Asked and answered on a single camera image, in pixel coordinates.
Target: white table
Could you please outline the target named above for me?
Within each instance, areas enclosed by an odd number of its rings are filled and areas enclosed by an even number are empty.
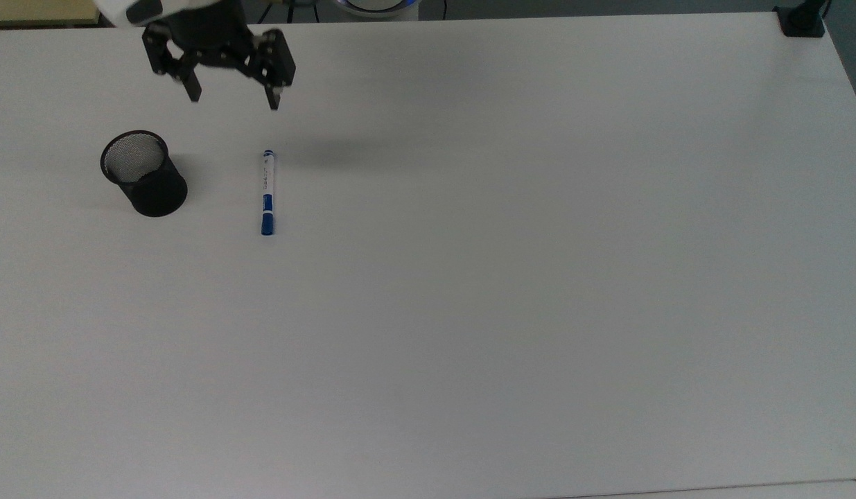
[[[856,99],[773,13],[0,32],[0,499],[856,478]],[[126,130],[167,218],[98,170]],[[259,162],[279,151],[279,233]]]

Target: mesh cup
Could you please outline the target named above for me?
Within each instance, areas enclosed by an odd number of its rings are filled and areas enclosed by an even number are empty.
[[[168,215],[187,197],[187,183],[168,157],[166,143],[146,130],[111,140],[101,154],[101,173],[146,217]]]

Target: cable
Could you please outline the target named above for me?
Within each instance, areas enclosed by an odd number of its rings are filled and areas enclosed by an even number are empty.
[[[259,22],[257,22],[256,24],[261,24],[262,22],[264,22],[264,18],[266,18],[267,13],[270,12],[270,7],[273,7],[273,3],[268,2],[267,8],[264,9],[264,13],[262,14],[262,17],[259,18]]]

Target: black clamp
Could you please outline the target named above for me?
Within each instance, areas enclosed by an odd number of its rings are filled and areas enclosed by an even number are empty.
[[[202,93],[200,81],[193,72],[197,64],[236,69],[261,83],[271,110],[279,107],[279,95],[295,77],[295,61],[279,29],[270,29],[256,37],[244,28],[238,37],[218,47],[184,48],[179,59],[172,57],[168,50],[172,32],[166,23],[157,20],[148,24],[142,40],[153,73],[169,75],[180,82],[193,102],[200,100]]]

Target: pen holder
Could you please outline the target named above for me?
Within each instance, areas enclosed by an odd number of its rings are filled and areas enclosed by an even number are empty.
[[[146,130],[111,140],[101,154],[101,173],[146,217],[164,217],[187,197],[187,183],[168,157],[166,143]]]

